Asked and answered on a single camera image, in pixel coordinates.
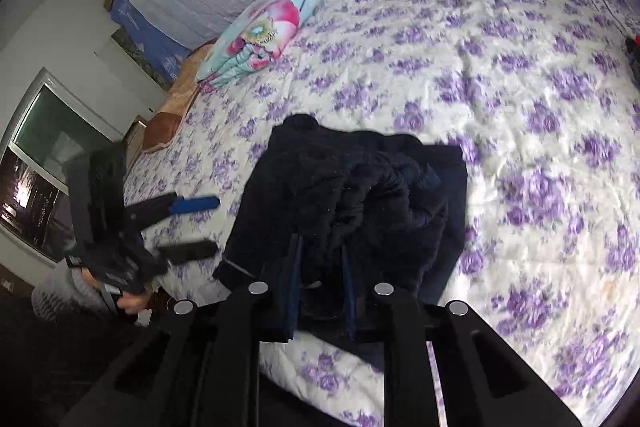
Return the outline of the person's left hand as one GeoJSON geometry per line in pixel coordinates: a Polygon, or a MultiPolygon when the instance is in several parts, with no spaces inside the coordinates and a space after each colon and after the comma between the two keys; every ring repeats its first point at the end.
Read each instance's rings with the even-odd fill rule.
{"type": "Polygon", "coordinates": [[[116,307],[126,314],[138,314],[149,308],[149,302],[155,295],[158,288],[157,280],[146,283],[141,294],[133,294],[123,291],[116,300],[116,307]]]}

